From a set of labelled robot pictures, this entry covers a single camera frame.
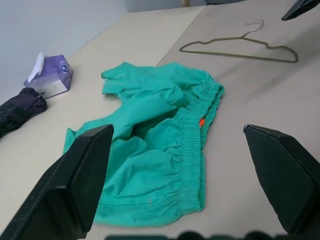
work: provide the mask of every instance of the wire hanger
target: wire hanger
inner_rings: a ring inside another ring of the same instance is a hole
[[[237,58],[246,58],[246,59],[259,59],[259,60],[266,60],[266,61],[273,61],[273,62],[281,62],[281,63],[290,63],[290,64],[295,64],[298,62],[299,57],[298,54],[296,53],[296,51],[294,51],[293,49],[291,49],[290,47],[287,46],[270,46],[269,43],[265,42],[265,41],[259,41],[259,40],[255,40],[255,39],[251,39],[251,38],[247,38],[246,36],[250,33],[256,32],[261,30],[264,25],[265,22],[261,19],[257,19],[257,20],[252,20],[252,21],[248,21],[245,23],[245,25],[250,25],[250,24],[256,24],[257,22],[260,22],[260,26],[257,28],[254,28],[248,32],[246,32],[244,35],[242,36],[236,36],[236,37],[223,37],[223,38],[214,38],[210,41],[193,41],[190,42],[184,46],[182,46],[179,51],[182,53],[191,53],[191,54],[206,54],[206,55],[217,55],[217,56],[226,56],[226,57],[237,57]],[[292,53],[295,57],[295,60],[286,60],[286,59],[279,59],[279,58],[271,58],[271,57],[262,57],[262,56],[250,56],[250,55],[241,55],[241,54],[233,54],[233,53],[224,53],[224,52],[214,52],[214,51],[191,51],[191,50],[184,50],[184,48],[194,45],[194,44],[202,44],[202,45],[207,45],[210,44],[212,42],[218,42],[218,41],[227,41],[227,40],[236,40],[236,39],[242,39],[242,40],[246,40],[249,42],[254,42],[257,44],[262,44],[265,45],[265,47],[267,49],[285,49],[287,51],[289,51],[290,53]]]

